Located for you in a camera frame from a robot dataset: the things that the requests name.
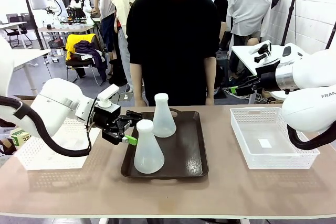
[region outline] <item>brown tray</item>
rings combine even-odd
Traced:
[[[156,173],[143,174],[134,167],[136,146],[129,145],[121,166],[121,174],[128,178],[178,179],[203,177],[209,172],[199,113],[178,111],[174,117],[176,132],[166,138],[156,137],[164,155],[164,165]],[[144,119],[153,120],[154,112],[143,112]],[[138,138],[134,127],[132,136]]]

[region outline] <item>white label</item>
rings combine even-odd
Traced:
[[[258,139],[262,148],[272,148],[271,144],[267,139]]]

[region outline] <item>black t-shirt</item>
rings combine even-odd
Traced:
[[[221,22],[211,0],[136,0],[127,20],[131,63],[142,66],[149,105],[204,105],[204,59],[216,57]]]

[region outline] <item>black stand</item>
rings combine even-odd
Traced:
[[[284,46],[285,42],[286,42],[288,28],[289,28],[290,20],[292,18],[292,13],[293,13],[293,10],[294,10],[294,4],[295,4],[295,0],[292,0],[292,3],[291,3],[290,8],[289,8],[289,14],[288,14],[286,26],[285,26],[285,32],[283,33],[283,38],[282,38],[282,42],[281,42],[282,46]]]
[[[26,0],[26,4],[27,4],[27,7],[28,7],[28,13],[29,13],[30,22],[31,22],[31,24],[33,26],[33,29],[34,29],[35,33],[36,33],[36,37],[37,37],[38,43],[40,44],[41,50],[44,50],[40,34],[38,33],[38,29],[37,29],[37,25],[36,25],[36,22],[35,22],[34,14],[32,12],[30,4],[29,4],[29,0]]]
[[[332,32],[331,32],[330,38],[329,38],[329,40],[328,40],[326,49],[329,49],[329,48],[330,48],[330,45],[331,45],[331,43],[332,43],[332,40],[333,40],[333,38],[334,38],[334,36],[335,36],[335,31],[336,31],[336,22],[335,22],[334,28],[333,28],[333,30],[332,30]]]

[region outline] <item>plastic flask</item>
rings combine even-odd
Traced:
[[[154,135],[158,137],[169,137],[176,131],[176,125],[168,107],[168,95],[165,93],[156,94],[154,113]]]
[[[164,156],[153,134],[153,122],[143,119],[137,123],[139,133],[134,166],[141,173],[155,173],[164,164]]]

